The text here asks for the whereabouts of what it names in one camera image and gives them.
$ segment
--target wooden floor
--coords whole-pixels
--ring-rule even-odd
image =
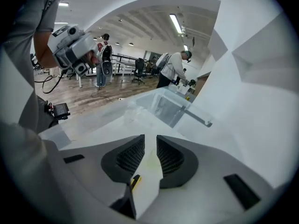
[[[35,71],[35,81],[43,81],[47,76],[48,74],[38,74],[38,71]],[[35,83],[36,94],[44,100],[48,100],[53,105],[66,103],[70,109],[71,115],[69,119],[71,119],[106,105],[109,102],[118,101],[118,98],[127,98],[153,90],[158,83],[158,78],[154,77],[151,79],[147,77],[143,79],[145,84],[140,83],[140,85],[138,85],[136,81],[131,82],[133,78],[133,75],[125,75],[124,80],[121,81],[120,75],[113,76],[112,83],[107,81],[106,86],[101,88],[99,92],[97,92],[98,88],[95,87],[96,77],[82,78],[82,88],[79,88],[76,77],[72,77],[71,80],[69,80],[69,78],[62,78],[58,86],[50,94],[44,94],[42,92],[42,83]],[[57,80],[58,77],[55,77],[46,82],[44,91],[50,91]]]

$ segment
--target fluorescent light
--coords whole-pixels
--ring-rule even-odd
[[[181,27],[179,26],[177,16],[175,14],[170,14],[169,16],[170,16],[174,26],[176,27],[178,33],[182,34],[182,30],[181,30]]]
[[[68,7],[68,6],[69,6],[69,3],[68,3],[68,2],[60,2],[60,3],[59,3],[59,6],[62,6],[62,7]]]

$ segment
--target white robotic device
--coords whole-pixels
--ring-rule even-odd
[[[48,47],[59,68],[66,70],[71,67],[79,76],[97,65],[85,59],[85,54],[89,51],[93,51],[101,63],[100,52],[93,37],[76,25],[67,25],[52,33]]]

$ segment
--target black chair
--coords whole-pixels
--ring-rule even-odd
[[[136,76],[137,78],[134,78],[132,80],[133,81],[138,81],[138,84],[140,84],[140,82],[144,83],[140,77],[145,77],[146,74],[143,74],[143,68],[144,68],[144,60],[139,58],[138,60],[135,61],[135,71],[134,71],[134,76]]]

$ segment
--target ceiling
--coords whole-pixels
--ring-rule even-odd
[[[56,21],[68,21],[83,26],[93,18],[96,3],[106,0],[62,0],[69,2],[69,7],[60,7]],[[169,14],[176,14],[179,23],[185,27],[185,37],[179,36]],[[207,45],[212,34],[217,12],[192,6],[150,6],[109,17],[90,27],[94,37],[104,33],[110,35],[110,43],[119,42],[121,46],[128,46],[133,42],[135,47],[154,52],[164,53],[167,48],[181,50],[186,44],[192,47],[192,38],[195,37],[195,46],[191,48],[193,55],[205,61],[209,54]]]

